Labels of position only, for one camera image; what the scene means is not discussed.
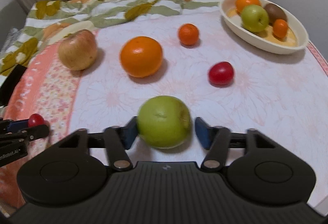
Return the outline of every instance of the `green striped blanket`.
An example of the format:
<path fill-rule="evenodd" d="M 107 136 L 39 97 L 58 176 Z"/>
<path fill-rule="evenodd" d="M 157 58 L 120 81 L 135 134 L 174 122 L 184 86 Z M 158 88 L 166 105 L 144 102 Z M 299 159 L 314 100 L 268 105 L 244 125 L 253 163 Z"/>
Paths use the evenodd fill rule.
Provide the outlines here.
<path fill-rule="evenodd" d="M 32 7 L 18 40 L 0 57 L 0 74 L 7 75 L 15 63 L 27 65 L 57 30 L 81 23 L 79 29 L 104 28 L 128 20 L 125 13 L 141 4 L 154 3 L 134 21 L 163 16 L 194 14 L 218 10 L 222 0 L 71 0 L 41 1 Z"/>

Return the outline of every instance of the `pink floral bedsheet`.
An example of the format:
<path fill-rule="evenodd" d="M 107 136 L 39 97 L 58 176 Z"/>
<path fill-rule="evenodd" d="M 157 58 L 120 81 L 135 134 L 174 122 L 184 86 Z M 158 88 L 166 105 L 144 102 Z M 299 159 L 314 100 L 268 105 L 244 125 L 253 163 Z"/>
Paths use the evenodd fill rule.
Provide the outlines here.
<path fill-rule="evenodd" d="M 183 23 L 200 30 L 200 42 L 185 48 L 177 38 Z M 119 64 L 122 45 L 145 35 L 160 42 L 165 61 L 160 71 L 145 79 L 132 79 Z M 307 161 L 317 174 L 309 203 L 328 195 L 328 65 L 312 43 L 290 56 L 257 49 L 234 35 L 221 22 L 219 12 L 131 22 L 98 31 L 99 58 L 88 70 L 73 74 L 57 57 L 58 45 L 48 46 L 27 69 L 9 103 L 7 118 L 41 114 L 52 134 L 31 143 L 29 156 L 0 168 L 0 197 L 20 207 L 24 200 L 16 173 L 26 160 L 78 128 L 100 132 L 124 125 L 140 105 L 155 95 L 173 95 L 211 125 L 235 132 L 257 128 Z M 217 88 L 208 83 L 211 65 L 229 61 L 235 68 L 234 83 Z M 137 138 L 128 151 L 131 160 L 188 161 L 198 163 L 205 151 L 193 134 L 179 151 L 150 149 Z M 104 159 L 101 153 L 95 153 Z"/>

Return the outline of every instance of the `blue gripper pad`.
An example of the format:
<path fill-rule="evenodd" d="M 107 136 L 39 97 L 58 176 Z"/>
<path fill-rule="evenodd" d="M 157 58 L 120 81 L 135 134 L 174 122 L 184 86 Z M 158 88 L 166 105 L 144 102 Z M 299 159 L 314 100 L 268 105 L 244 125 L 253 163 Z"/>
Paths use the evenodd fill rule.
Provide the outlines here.
<path fill-rule="evenodd" d="M 7 127 L 7 132 L 18 132 L 19 130 L 27 129 L 28 119 L 23 119 L 23 120 L 18 120 L 18 121 L 13 121 L 11 122 L 8 127 Z"/>
<path fill-rule="evenodd" d="M 122 128 L 122 143 L 125 150 L 129 150 L 136 139 L 138 132 L 137 117 L 133 117 L 129 123 Z"/>
<path fill-rule="evenodd" d="M 202 120 L 202 118 L 197 117 L 195 119 L 195 131 L 200 141 L 202 147 L 206 150 L 211 148 L 213 138 L 211 136 L 213 128 L 210 127 L 206 122 Z"/>

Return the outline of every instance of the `kiwifruit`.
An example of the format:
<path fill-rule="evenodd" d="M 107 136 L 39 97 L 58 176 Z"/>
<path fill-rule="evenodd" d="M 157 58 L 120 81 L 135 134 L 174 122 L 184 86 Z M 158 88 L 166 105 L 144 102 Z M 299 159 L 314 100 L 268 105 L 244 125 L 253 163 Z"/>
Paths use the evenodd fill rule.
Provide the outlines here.
<path fill-rule="evenodd" d="M 270 24 L 273 24 L 277 19 L 283 19 L 284 21 L 287 22 L 287 15 L 276 4 L 272 4 L 272 3 L 266 4 L 264 9 L 267 11 L 269 15 Z"/>

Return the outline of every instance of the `tangerine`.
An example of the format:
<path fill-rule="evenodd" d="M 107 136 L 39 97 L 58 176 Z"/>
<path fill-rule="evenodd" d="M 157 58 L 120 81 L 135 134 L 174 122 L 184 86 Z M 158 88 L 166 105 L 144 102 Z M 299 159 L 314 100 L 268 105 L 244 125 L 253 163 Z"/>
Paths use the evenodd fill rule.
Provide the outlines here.
<path fill-rule="evenodd" d="M 199 39 L 199 30 L 191 23 L 186 23 L 179 28 L 178 37 L 182 44 L 194 45 Z"/>
<path fill-rule="evenodd" d="M 237 12 L 241 13 L 246 6 L 253 4 L 261 6 L 261 2 L 259 0 L 236 0 Z"/>
<path fill-rule="evenodd" d="M 138 36 L 123 46 L 120 61 L 127 74 L 143 78 L 154 74 L 160 68 L 163 50 L 155 39 Z"/>
<path fill-rule="evenodd" d="M 283 20 L 283 19 L 277 19 L 275 20 L 275 22 L 273 23 L 273 34 L 280 38 L 283 39 L 285 38 L 285 36 L 287 35 L 287 31 L 288 31 L 288 23 Z"/>

